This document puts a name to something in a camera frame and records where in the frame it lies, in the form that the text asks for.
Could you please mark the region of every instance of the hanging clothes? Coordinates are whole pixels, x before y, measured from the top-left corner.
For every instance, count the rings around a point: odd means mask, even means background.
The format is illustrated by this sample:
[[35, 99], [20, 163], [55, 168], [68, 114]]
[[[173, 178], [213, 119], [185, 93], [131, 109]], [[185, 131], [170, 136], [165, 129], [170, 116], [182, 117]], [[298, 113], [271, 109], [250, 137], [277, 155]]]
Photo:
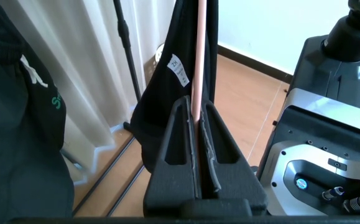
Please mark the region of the hanging clothes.
[[[174, 102], [192, 93], [197, 20], [198, 1], [176, 1], [162, 56], [131, 118], [131, 131], [142, 146], [142, 161], [149, 172], [154, 169]], [[208, 0], [203, 97], [212, 102], [217, 41], [218, 0]]]
[[47, 68], [0, 7], [0, 223], [72, 215], [65, 117]]

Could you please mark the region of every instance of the black baseboard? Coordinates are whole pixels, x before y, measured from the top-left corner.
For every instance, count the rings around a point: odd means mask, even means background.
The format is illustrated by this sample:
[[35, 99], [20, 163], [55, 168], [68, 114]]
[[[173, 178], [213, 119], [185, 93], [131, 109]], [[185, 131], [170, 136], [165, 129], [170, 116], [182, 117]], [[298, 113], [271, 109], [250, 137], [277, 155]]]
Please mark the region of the black baseboard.
[[220, 45], [218, 46], [218, 54], [226, 58], [229, 58], [231, 60], [234, 60], [237, 63], [241, 63], [249, 68], [253, 68], [254, 70], [264, 73], [272, 78], [276, 78], [282, 82], [290, 84], [290, 82], [292, 81], [293, 75], [283, 72], [279, 69], [273, 68], [269, 65], [266, 65], [262, 62], [249, 58], [245, 55], [236, 53]]

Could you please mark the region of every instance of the white curtain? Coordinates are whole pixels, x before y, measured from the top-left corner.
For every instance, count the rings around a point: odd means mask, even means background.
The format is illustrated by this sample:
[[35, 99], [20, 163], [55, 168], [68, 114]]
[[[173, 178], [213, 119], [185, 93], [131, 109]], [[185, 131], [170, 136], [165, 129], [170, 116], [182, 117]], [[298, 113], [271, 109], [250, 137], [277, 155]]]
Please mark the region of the white curtain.
[[[175, 0], [122, 0], [141, 92]], [[88, 172], [137, 101], [112, 0], [0, 0], [67, 104], [64, 149]]]

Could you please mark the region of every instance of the clothing label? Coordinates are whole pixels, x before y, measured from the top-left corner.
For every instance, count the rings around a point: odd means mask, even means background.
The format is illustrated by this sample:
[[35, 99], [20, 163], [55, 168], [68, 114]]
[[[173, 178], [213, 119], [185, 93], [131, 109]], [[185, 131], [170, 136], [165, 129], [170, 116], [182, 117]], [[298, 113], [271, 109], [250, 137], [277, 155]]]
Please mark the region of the clothing label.
[[167, 67], [175, 73], [182, 87], [185, 87], [190, 82], [190, 80], [187, 77], [187, 74], [185, 73], [185, 69], [184, 66], [182, 65], [182, 62], [174, 54], [172, 54], [172, 59], [170, 59], [170, 62], [167, 64]]

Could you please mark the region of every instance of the blue sticker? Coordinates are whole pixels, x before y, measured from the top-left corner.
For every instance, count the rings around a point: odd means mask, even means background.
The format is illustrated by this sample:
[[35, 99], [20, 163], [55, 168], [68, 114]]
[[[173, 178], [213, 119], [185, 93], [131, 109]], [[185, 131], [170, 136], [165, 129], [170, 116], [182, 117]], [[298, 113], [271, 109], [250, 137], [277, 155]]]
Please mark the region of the blue sticker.
[[308, 184], [304, 179], [300, 178], [300, 179], [296, 180], [296, 186], [302, 190], [305, 190], [305, 189], [307, 189]]

